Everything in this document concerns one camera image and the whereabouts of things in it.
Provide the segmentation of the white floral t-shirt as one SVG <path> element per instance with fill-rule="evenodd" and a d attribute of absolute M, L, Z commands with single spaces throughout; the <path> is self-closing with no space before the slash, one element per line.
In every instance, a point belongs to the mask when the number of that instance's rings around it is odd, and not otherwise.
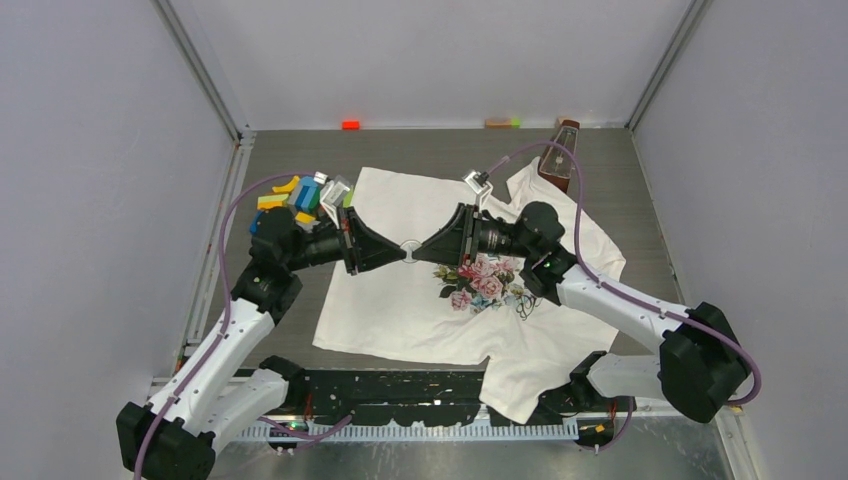
<path fill-rule="evenodd" d="M 509 177 L 508 202 L 486 201 L 495 217 L 514 222 L 532 201 L 552 205 L 566 228 L 561 243 L 573 247 L 576 204 L 537 172 L 538 160 Z M 442 228 L 459 203 L 474 202 L 463 182 L 360 170 L 352 207 L 364 223 L 402 244 Z M 580 247 L 598 273 L 620 279 L 626 260 L 587 214 Z M 544 299 L 535 299 L 519 277 L 523 261 L 479 254 L 469 267 L 398 261 L 350 276 L 335 266 L 312 344 L 326 350 L 390 360 L 474 366 L 488 359 L 479 399 L 504 407 L 526 423 L 545 390 L 567 383 L 590 353 L 608 350 L 618 330 Z"/>

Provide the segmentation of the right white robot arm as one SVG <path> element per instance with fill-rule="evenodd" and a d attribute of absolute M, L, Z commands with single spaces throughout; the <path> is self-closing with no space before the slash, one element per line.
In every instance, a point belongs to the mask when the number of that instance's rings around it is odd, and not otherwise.
<path fill-rule="evenodd" d="M 410 258 L 469 267 L 479 254 L 518 257 L 520 277 L 537 298 L 589 314 L 649 349 L 642 356 L 590 353 L 569 375 L 571 397 L 584 410 L 608 399 L 664 400 L 686 418 L 708 423 L 757 370 L 718 307 L 673 304 L 590 269 L 561 239 L 555 209 L 534 201 L 515 222 L 461 204 L 448 223 Z"/>

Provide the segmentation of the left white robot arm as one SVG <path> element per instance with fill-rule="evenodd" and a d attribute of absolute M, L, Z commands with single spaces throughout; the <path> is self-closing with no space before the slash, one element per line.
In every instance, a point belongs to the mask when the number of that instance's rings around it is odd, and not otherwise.
<path fill-rule="evenodd" d="M 354 208 L 321 216 L 306 231 L 285 207 L 259 214 L 250 261 L 227 289 L 215 330 L 145 405 L 127 403 L 116 419 L 124 466 L 136 479 L 205 479 L 217 454 L 265 412 L 298 412 L 305 385 L 273 360 L 228 395 L 222 393 L 260 340 L 302 290 L 297 271 L 340 261 L 356 275 L 401 261 L 398 244 L 368 228 Z"/>

